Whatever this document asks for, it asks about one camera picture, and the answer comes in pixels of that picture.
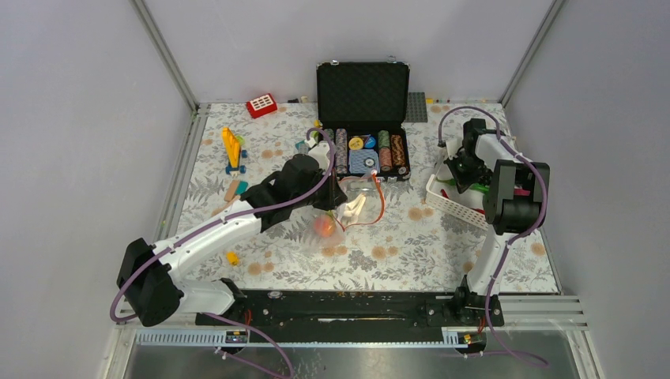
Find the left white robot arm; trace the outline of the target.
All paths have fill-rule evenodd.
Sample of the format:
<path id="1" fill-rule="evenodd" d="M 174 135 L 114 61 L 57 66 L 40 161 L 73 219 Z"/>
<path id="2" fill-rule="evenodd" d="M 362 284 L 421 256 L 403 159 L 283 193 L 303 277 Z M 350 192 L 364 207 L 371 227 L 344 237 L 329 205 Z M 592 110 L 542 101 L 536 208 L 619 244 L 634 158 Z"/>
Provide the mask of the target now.
<path id="1" fill-rule="evenodd" d="M 332 171 L 321 169 L 310 156 L 293 156 L 203 224 L 153 244 L 143 238 L 132 241 L 117 276 L 111 319 L 137 319 L 153 327 L 176 313 L 214 313 L 225 324 L 238 323 L 245 304 L 234 283 L 190 280 L 189 273 L 217 253 L 288 220 L 297 208 L 330 211 L 346 200 Z"/>

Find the orange peach toy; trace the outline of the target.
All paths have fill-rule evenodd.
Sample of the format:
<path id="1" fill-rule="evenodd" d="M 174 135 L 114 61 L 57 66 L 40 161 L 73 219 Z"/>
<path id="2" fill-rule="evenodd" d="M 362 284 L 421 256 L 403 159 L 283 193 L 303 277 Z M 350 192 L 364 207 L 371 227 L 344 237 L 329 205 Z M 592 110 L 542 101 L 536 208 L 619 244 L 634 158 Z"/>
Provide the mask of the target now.
<path id="1" fill-rule="evenodd" d="M 330 238 L 337 230 L 337 223 L 331 216 L 318 216 L 313 222 L 314 233 L 320 238 Z"/>

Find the clear zip top bag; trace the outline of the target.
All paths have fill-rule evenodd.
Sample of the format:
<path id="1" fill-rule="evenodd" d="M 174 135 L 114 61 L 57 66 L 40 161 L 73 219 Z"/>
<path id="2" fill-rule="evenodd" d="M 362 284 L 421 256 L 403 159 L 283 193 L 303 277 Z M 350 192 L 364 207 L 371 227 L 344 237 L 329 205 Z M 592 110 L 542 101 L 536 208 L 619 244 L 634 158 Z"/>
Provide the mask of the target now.
<path id="1" fill-rule="evenodd" d="M 320 250 L 343 244 L 355 231 L 378 223 L 386 211 L 381 178 L 376 171 L 362 177 L 349 176 L 338 182 L 347 200 L 331 211 L 316 211 L 305 233 L 307 248 Z"/>

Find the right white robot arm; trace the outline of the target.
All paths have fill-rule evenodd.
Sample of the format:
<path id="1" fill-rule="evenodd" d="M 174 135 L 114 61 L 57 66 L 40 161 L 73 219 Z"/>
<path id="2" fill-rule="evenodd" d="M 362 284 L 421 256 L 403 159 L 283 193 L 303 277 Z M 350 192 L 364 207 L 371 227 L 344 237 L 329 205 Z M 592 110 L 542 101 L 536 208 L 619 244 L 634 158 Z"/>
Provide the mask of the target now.
<path id="1" fill-rule="evenodd" d="M 510 137 L 499 128 L 488 129 L 482 118 L 463 125 L 462 146 L 445 163 L 459 193 L 481 179 L 488 181 L 483 196 L 488 225 L 484 245 L 447 308 L 460 325 L 501 326 L 499 292 L 507 258 L 517 240 L 545 221 L 551 169 L 515 150 Z"/>

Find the green chili pepper toy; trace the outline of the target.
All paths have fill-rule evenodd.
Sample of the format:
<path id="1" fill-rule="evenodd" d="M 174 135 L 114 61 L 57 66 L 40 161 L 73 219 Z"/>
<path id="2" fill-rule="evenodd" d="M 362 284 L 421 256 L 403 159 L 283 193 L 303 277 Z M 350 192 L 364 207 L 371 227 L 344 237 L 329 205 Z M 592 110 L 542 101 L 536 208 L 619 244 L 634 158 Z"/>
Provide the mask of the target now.
<path id="1" fill-rule="evenodd" d="M 455 180 L 454 180 L 453 178 L 450 178 L 450 179 L 439 179 L 439 178 L 436 178 L 435 181 L 436 181 L 436 182 L 439 182 L 439 183 L 442 183 L 442 184 L 445 184 L 445 185 L 448 185 L 448 186 L 456 186 L 456 182 L 455 182 Z M 469 189 L 470 189 L 470 190 L 475 190 L 475 191 L 478 191 L 478 192 L 481 192 L 481 193 L 487 193 L 488 190 L 489 190 L 489 187 L 488 187 L 488 186 L 481 185 L 481 184 L 479 184 L 479 183 L 475 183 L 475 184 L 472 184 L 472 185 L 469 187 Z"/>

